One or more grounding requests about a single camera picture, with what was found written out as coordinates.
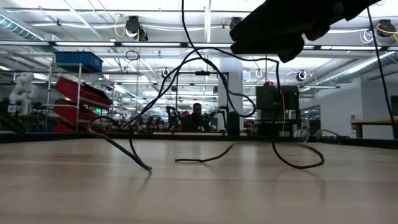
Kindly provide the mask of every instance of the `wooden table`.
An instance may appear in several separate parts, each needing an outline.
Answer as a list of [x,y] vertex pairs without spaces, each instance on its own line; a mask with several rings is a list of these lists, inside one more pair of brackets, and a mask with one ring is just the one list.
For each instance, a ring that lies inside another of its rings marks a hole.
[[0,223],[398,223],[398,151],[315,144],[326,164],[305,171],[243,142],[208,165],[174,163],[228,144],[135,141],[152,175],[100,139],[0,144]]
[[[398,116],[394,116],[394,121],[398,123]],[[355,133],[357,138],[363,138],[363,126],[364,125],[383,125],[391,126],[390,118],[383,119],[357,119],[351,121],[351,124],[355,125]]]

